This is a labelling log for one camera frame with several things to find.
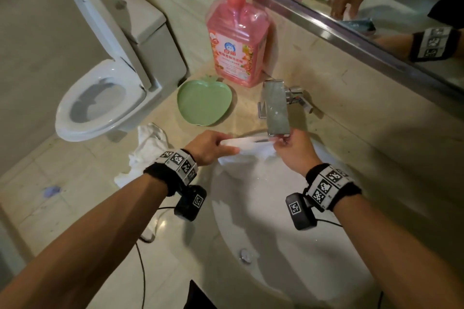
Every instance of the metal trim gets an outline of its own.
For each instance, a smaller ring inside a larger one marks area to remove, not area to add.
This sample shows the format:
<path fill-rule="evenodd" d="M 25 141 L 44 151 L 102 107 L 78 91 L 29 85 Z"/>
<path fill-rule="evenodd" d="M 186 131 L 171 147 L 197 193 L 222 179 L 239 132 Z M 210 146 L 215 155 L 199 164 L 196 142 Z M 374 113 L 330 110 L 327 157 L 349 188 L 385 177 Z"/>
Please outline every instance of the metal trim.
<path fill-rule="evenodd" d="M 396 58 L 361 34 L 295 0 L 255 1 L 464 120 L 464 89 L 461 87 Z"/>

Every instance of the sink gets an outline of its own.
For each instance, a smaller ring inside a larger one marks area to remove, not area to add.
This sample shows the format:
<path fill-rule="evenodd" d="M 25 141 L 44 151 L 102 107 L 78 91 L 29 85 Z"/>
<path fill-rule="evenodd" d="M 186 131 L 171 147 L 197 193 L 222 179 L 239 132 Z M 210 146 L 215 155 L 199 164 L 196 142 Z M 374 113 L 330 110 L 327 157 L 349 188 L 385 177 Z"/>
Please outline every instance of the sink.
<path fill-rule="evenodd" d="M 321 143 L 313 144 L 324 162 L 351 174 Z M 277 156 L 244 164 L 241 175 L 232 177 L 217 164 L 210 197 L 221 235 L 255 280 L 295 303 L 334 308 L 353 305 L 372 290 L 374 280 L 343 228 L 293 226 L 285 198 L 302 192 L 305 178 Z M 316 218 L 339 223 L 330 211 L 312 210 Z"/>

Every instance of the toilet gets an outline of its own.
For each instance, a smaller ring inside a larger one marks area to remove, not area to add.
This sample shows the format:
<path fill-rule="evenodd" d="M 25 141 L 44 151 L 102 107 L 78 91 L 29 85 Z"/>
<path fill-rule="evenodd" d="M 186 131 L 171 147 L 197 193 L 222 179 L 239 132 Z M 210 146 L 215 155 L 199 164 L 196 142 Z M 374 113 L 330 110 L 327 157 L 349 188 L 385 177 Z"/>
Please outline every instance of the toilet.
<path fill-rule="evenodd" d="M 85 141 L 129 132 L 186 76 L 166 18 L 145 0 L 74 0 L 109 55 L 66 92 L 55 120 L 59 137 Z"/>

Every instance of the chrome faucet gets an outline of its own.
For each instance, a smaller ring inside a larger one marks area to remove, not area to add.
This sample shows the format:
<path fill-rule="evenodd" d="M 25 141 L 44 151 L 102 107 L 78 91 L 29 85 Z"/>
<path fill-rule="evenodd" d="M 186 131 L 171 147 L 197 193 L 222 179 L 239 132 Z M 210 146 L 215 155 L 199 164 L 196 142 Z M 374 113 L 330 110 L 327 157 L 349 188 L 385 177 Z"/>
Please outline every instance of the chrome faucet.
<path fill-rule="evenodd" d="M 298 86 L 286 87 L 281 79 L 264 81 L 261 101 L 258 103 L 258 117 L 266 119 L 269 137 L 290 136 L 287 105 L 299 103 L 308 113 L 312 105 L 303 97 L 303 89 Z"/>

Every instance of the beige wall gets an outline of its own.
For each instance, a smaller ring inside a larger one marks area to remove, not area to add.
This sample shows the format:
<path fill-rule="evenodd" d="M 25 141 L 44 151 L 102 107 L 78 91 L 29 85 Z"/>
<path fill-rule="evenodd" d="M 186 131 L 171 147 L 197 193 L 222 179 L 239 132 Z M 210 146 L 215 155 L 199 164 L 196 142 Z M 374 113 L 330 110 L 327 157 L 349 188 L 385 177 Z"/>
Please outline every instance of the beige wall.
<path fill-rule="evenodd" d="M 204 17 L 213 0 L 148 0 L 169 19 L 191 71 L 212 59 Z M 383 154 L 464 201 L 464 123 L 275 13 L 268 72 L 301 84 L 313 103 Z"/>
<path fill-rule="evenodd" d="M 56 108 L 104 52 L 72 0 L 0 0 L 0 175 L 54 132 Z"/>

